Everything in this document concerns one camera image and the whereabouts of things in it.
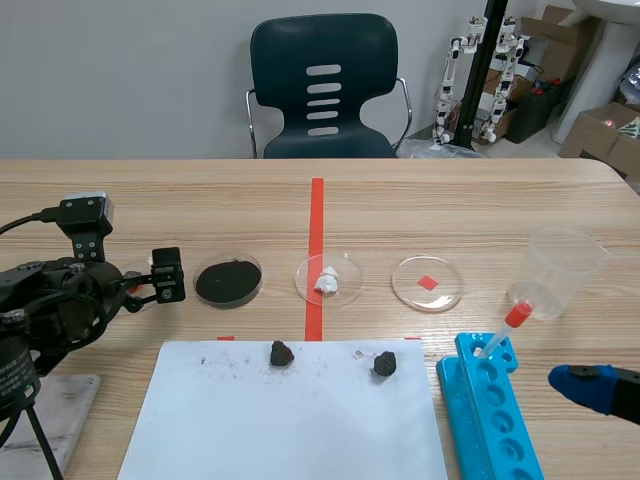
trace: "sink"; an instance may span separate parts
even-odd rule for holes
[[[573,3],[576,4],[576,11],[562,24],[579,22],[586,15],[601,18],[604,20],[599,31],[602,32],[602,40],[580,78],[558,127],[551,134],[557,143],[564,143],[580,112],[611,101],[640,43],[639,0],[573,0]]]
[[[576,7],[592,17],[624,25],[640,25],[637,0],[573,0]]]

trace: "chair backrest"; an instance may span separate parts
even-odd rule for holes
[[[348,123],[365,128],[362,105],[394,88],[398,39],[393,25],[373,14],[269,20],[251,37],[251,67],[256,99],[282,111],[283,133]]]

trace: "clear plastic cup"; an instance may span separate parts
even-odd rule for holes
[[[573,228],[542,227],[529,241],[520,271],[507,292],[513,304],[533,306],[532,317],[560,317],[609,253],[585,233]]]

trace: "plastic bag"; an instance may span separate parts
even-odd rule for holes
[[[624,95],[627,103],[640,104],[640,62],[625,72],[620,83],[620,92]]]
[[[400,158],[487,158],[484,155],[449,143],[435,145],[433,140],[405,140],[396,152]]]

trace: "black office chair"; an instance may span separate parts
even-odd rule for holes
[[[250,97],[284,115],[284,129],[265,158],[388,158],[395,148],[360,121],[369,99],[400,82],[411,126],[409,92],[398,70],[393,25],[372,14],[311,15],[269,20],[251,36],[255,88],[246,93],[253,157],[258,158]]]

